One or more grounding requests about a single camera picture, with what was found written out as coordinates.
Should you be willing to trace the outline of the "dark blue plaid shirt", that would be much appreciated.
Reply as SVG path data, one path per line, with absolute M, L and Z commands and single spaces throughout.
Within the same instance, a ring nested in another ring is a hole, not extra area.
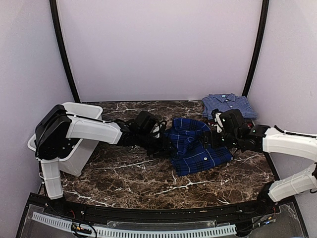
M 210 128 L 202 121 L 174 118 L 166 137 L 172 144 L 170 161 L 179 177 L 209 170 L 232 160 L 232 154 L 225 147 L 205 148 L 201 140 Z

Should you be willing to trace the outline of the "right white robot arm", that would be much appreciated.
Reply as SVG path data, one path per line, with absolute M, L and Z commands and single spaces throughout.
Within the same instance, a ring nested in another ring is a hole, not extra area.
M 309 191 L 317 191 L 317 136 L 300 134 L 279 129 L 277 126 L 255 125 L 252 128 L 218 128 L 204 132 L 205 147 L 237 148 L 244 151 L 280 153 L 306 158 L 314 163 L 306 169 L 282 180 L 269 182 L 263 186 L 253 203 L 253 211 L 263 215 L 273 203 L 284 198 Z

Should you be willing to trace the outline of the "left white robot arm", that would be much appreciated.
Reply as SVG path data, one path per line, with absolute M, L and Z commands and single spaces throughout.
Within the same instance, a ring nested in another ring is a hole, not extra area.
M 86 139 L 128 147 L 139 146 L 154 158 L 169 155 L 173 146 L 164 132 L 167 122 L 141 111 L 135 119 L 102 120 L 71 114 L 63 105 L 55 105 L 35 129 L 35 157 L 40 163 L 42 181 L 50 207 L 66 216 L 70 206 L 63 198 L 59 159 L 70 146 L 69 140 Z

